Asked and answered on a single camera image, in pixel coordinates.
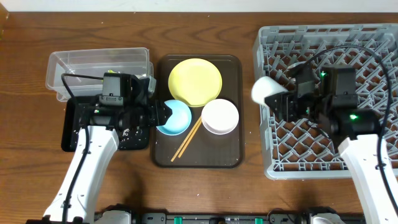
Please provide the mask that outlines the blue bowl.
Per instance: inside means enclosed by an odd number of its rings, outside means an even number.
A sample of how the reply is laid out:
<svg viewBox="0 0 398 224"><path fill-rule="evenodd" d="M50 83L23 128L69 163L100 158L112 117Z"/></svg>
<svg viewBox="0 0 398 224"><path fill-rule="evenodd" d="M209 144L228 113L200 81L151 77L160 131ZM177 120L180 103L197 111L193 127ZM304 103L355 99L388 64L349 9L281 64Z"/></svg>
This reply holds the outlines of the blue bowl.
<svg viewBox="0 0 398 224"><path fill-rule="evenodd" d="M172 110L172 115L163 126L157 126L157 129L168 136L182 134L192 122L190 108L179 100L167 100L165 104Z"/></svg>

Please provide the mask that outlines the white paper cup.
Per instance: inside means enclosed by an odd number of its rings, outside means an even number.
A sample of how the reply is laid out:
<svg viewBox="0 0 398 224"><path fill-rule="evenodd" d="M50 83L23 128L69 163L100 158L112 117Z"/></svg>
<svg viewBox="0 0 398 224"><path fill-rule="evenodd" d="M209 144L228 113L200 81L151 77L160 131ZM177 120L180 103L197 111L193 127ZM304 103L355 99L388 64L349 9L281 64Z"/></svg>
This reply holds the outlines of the white paper cup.
<svg viewBox="0 0 398 224"><path fill-rule="evenodd" d="M252 87L251 98L253 102L259 105L275 108L275 101L266 103L265 99L284 92L288 92L288 90L271 77L261 77L254 83Z"/></svg>

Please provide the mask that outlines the yellow plate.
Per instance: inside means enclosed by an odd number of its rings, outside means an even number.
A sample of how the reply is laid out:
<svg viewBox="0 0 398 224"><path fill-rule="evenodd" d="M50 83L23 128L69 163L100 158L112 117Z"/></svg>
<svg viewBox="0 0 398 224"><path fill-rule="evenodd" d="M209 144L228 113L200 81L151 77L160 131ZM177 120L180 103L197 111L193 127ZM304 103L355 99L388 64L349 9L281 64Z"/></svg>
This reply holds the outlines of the yellow plate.
<svg viewBox="0 0 398 224"><path fill-rule="evenodd" d="M222 86L221 72L213 63L201 58L179 62L168 79L170 94L189 107L205 106L218 97Z"/></svg>

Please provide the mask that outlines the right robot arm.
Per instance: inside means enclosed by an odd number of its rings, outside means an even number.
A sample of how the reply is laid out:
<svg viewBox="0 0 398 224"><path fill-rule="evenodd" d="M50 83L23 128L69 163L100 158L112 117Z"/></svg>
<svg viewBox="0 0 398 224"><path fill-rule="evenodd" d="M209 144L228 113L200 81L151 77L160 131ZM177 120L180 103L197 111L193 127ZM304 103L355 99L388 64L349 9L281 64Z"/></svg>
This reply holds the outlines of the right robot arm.
<svg viewBox="0 0 398 224"><path fill-rule="evenodd" d="M397 179L382 138L383 127L374 110L358 107L355 69L324 66L318 85L305 65L296 66L292 74L294 90L262 77L252 88L252 99L270 108L279 120L319 124L348 166L366 222L397 223L393 206Z"/></svg>

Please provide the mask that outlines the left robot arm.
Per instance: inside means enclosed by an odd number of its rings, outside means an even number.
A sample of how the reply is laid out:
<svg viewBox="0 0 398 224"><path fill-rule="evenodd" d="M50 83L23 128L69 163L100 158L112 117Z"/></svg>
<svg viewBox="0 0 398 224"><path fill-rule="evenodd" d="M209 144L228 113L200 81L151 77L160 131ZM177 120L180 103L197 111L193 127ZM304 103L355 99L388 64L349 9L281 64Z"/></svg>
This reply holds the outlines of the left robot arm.
<svg viewBox="0 0 398 224"><path fill-rule="evenodd" d="M172 110L151 101L156 80L126 73L105 73L102 92L82 106L65 86L79 113L78 142L62 186L39 223L132 223L134 214L124 205L113 205L95 217L95 206L106 169L126 129L164 125Z"/></svg>

